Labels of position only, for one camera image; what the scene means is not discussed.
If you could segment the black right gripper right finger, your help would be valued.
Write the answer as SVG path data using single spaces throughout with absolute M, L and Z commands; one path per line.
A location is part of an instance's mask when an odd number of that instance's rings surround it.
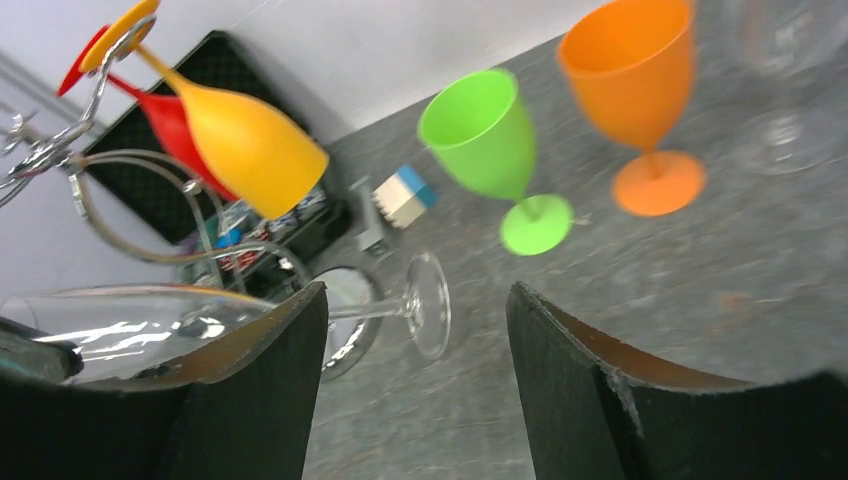
M 539 479 L 843 479 L 847 376 L 756 383 L 639 350 L 528 285 L 506 304 Z

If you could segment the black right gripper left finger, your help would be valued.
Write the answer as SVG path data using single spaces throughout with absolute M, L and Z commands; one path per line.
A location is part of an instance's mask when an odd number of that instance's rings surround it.
M 5 479 L 297 479 L 328 327 L 313 282 L 222 338 L 132 378 L 1 372 Z

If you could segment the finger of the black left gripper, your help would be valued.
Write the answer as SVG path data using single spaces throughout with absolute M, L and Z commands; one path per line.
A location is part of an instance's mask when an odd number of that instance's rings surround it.
M 83 370 L 77 345 L 69 341 L 42 341 L 47 334 L 8 318 L 1 318 L 1 372 L 61 383 Z

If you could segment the clear wine glass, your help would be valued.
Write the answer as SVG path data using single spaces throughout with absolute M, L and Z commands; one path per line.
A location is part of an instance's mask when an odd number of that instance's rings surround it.
M 452 312 L 437 257 L 416 254 L 404 292 L 385 299 L 363 270 L 340 266 L 317 277 L 326 287 L 329 326 L 322 367 L 354 361 L 368 348 L 372 320 L 399 318 L 420 354 L 435 360 L 449 343 Z M 69 347 L 82 360 L 73 382 L 132 378 L 246 326 L 281 306 L 246 294 L 194 285 L 131 284 L 18 296 L 1 306 L 1 324 L 36 342 Z M 340 327 L 340 333 L 334 332 Z
M 733 153 L 766 175 L 806 170 L 835 159 L 844 123 L 802 95 L 847 42 L 844 1 L 726 1 L 730 52 L 764 90 L 767 106 L 737 131 Z

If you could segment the green plastic wine glass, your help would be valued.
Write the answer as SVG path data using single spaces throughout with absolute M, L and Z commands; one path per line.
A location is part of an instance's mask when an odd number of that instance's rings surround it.
M 574 210 L 567 200 L 527 194 L 536 171 L 536 133 L 512 72 L 482 70 L 443 89 L 419 117 L 417 136 L 460 186 L 513 203 L 499 229 L 511 253 L 539 255 L 569 234 Z

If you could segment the orange plastic wine glass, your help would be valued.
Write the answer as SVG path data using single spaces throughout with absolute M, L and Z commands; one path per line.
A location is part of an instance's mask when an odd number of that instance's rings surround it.
M 659 147 L 694 87 L 694 20 L 690 1 L 611 1 L 578 21 L 556 50 L 589 123 L 640 153 L 612 183 L 613 199 L 633 215 L 678 211 L 706 183 L 696 157 Z

